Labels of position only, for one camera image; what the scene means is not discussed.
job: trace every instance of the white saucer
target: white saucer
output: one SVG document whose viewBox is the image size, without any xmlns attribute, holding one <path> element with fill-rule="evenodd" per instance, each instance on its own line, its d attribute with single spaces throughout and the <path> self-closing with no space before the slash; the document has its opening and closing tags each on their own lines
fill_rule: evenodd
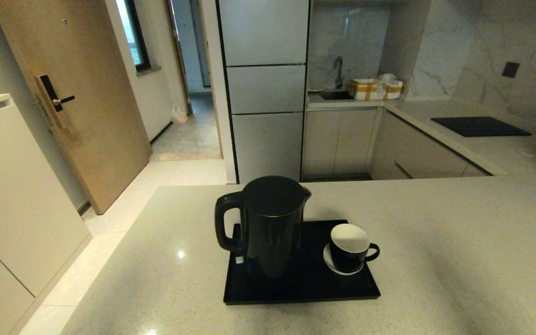
<svg viewBox="0 0 536 335">
<path fill-rule="evenodd" d="M 326 244 L 326 246 L 324 247 L 324 262 L 326 263 L 326 265 L 328 265 L 328 267 L 330 268 L 330 270 L 332 270 L 332 272 L 336 273 L 336 274 L 340 274 L 340 275 L 354 275 L 356 274 L 357 272 L 363 270 L 363 263 L 361 264 L 361 268 L 359 268 L 359 270 L 355 271 L 355 272 L 340 272 L 338 271 L 335 267 L 334 267 L 334 263 L 332 262 L 332 255 L 330 255 L 330 243 Z"/>
</svg>

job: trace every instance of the window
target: window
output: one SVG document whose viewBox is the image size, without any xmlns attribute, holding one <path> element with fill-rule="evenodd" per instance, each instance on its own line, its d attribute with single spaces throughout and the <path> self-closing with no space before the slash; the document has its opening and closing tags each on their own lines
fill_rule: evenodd
<svg viewBox="0 0 536 335">
<path fill-rule="evenodd" d="M 140 29 L 140 21 L 138 21 L 138 13 L 136 13 L 134 0 L 117 0 L 117 7 L 119 7 L 123 30 L 125 30 L 125 36 L 127 37 L 127 43 L 129 44 L 129 50 L 132 53 L 136 70 L 138 72 L 148 70 L 150 68 L 150 61 L 148 59 L 146 45 L 144 44 L 144 38 L 142 37 L 142 30 Z"/>
</svg>

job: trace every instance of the kettle lid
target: kettle lid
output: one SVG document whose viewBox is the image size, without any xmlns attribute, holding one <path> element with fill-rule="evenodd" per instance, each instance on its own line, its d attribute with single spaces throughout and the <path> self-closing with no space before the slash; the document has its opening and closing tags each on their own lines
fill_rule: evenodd
<svg viewBox="0 0 536 335">
<path fill-rule="evenodd" d="M 243 191 L 245 207 L 266 216 L 281 216 L 298 210 L 306 201 L 303 187 L 281 176 L 265 176 L 252 180 Z"/>
</svg>

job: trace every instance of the sink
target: sink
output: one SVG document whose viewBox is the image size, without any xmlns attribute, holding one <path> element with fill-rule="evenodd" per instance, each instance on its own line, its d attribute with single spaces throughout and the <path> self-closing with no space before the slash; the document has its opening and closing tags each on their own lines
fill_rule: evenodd
<svg viewBox="0 0 536 335">
<path fill-rule="evenodd" d="M 320 92 L 320 97 L 324 100 L 353 100 L 347 91 Z"/>
</svg>

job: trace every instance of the faucet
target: faucet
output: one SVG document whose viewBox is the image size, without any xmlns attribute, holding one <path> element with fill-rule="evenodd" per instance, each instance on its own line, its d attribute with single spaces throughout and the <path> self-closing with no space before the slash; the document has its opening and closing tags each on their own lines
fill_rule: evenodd
<svg viewBox="0 0 536 335">
<path fill-rule="evenodd" d="M 336 77 L 336 89 L 342 88 L 342 57 L 338 56 L 334 61 L 334 69 L 338 69 L 338 76 Z"/>
</svg>

